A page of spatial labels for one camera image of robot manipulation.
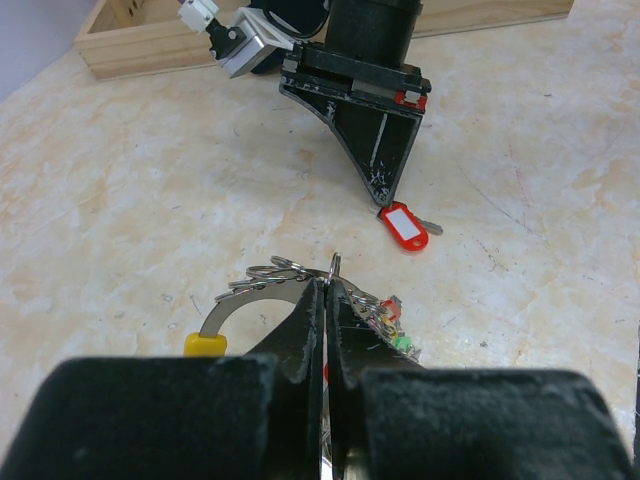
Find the wooden crate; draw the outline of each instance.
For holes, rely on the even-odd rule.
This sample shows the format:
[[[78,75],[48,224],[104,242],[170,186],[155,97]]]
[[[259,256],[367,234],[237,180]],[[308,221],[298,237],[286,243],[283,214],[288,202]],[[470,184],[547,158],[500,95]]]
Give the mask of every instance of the wooden crate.
[[[248,0],[216,0],[227,23]],[[415,37],[562,18],[573,0],[423,0]],[[209,37],[178,18],[177,0],[99,0],[75,39],[98,79],[211,65]]]

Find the marble surface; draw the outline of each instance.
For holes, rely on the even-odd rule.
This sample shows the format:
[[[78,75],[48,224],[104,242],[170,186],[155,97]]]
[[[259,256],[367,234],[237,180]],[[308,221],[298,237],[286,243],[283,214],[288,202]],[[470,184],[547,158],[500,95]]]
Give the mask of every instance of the marble surface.
[[[403,300],[423,365],[578,370],[630,444],[639,39],[637,0],[577,0],[568,20],[414,41],[434,92],[397,199],[445,229],[414,256],[277,77],[98,83],[67,54],[0,105],[0,451],[60,361],[180,355],[246,266],[335,250]],[[286,309],[238,313],[230,351]]]

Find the bunch of keys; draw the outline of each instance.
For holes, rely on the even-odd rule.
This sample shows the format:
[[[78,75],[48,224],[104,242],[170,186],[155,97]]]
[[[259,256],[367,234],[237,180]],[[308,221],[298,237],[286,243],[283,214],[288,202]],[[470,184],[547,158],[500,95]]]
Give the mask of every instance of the bunch of keys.
[[[410,339],[405,337],[400,328],[399,317],[402,302],[395,296],[389,300],[381,301],[340,277],[340,254],[333,255],[328,271],[307,268],[300,263],[276,255],[271,257],[271,263],[272,265],[249,267],[246,270],[249,278],[230,282],[230,291],[215,298],[216,305],[205,319],[200,333],[190,336],[187,339],[187,345],[189,342],[196,344],[202,342],[203,338],[218,338],[220,328],[226,319],[238,308],[248,303],[277,299],[296,304],[309,280],[322,278],[325,283],[329,284],[335,278],[343,283],[355,311],[362,320],[389,345],[414,361],[418,361],[420,352],[413,347]],[[224,342],[224,349],[226,349],[226,339]]]

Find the key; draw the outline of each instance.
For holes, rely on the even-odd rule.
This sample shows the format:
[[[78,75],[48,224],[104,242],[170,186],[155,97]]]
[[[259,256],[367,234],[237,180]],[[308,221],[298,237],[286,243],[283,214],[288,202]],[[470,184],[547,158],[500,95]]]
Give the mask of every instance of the key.
[[[416,217],[416,219],[418,220],[418,222],[420,222],[420,225],[422,225],[424,229],[431,235],[442,235],[444,233],[442,227],[437,223],[427,222],[419,217]]]

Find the red plastic key fob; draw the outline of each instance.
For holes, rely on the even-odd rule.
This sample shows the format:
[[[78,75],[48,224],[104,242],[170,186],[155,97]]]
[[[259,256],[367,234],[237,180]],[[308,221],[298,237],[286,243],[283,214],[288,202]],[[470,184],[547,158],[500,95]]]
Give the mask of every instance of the red plastic key fob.
[[[391,231],[396,242],[409,252],[424,250],[429,243],[429,234],[404,203],[393,202],[390,207],[382,208],[378,218]]]

